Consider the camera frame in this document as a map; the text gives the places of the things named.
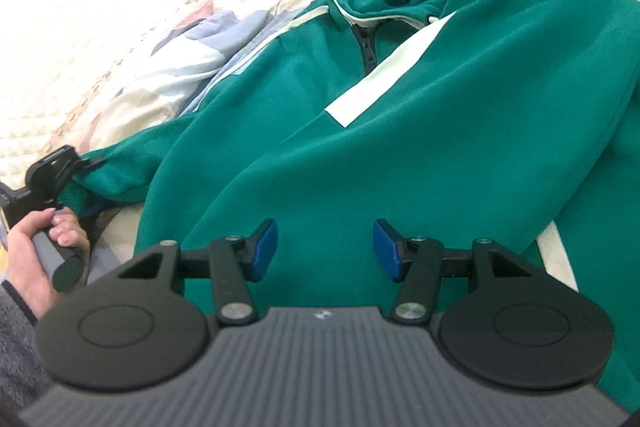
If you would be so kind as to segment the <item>person's left hand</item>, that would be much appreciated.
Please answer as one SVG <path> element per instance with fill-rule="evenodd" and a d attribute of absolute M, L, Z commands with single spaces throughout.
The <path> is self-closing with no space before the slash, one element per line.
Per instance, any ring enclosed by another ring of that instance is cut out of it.
<path fill-rule="evenodd" d="M 41 319 L 60 299 L 43 271 L 32 243 L 32 238 L 46 228 L 50 228 L 49 237 L 54 243 L 78 248 L 85 258 L 90 255 L 88 235 L 68 207 L 60 211 L 54 208 L 31 211 L 13 225 L 8 234 L 8 281 L 36 319 Z"/>

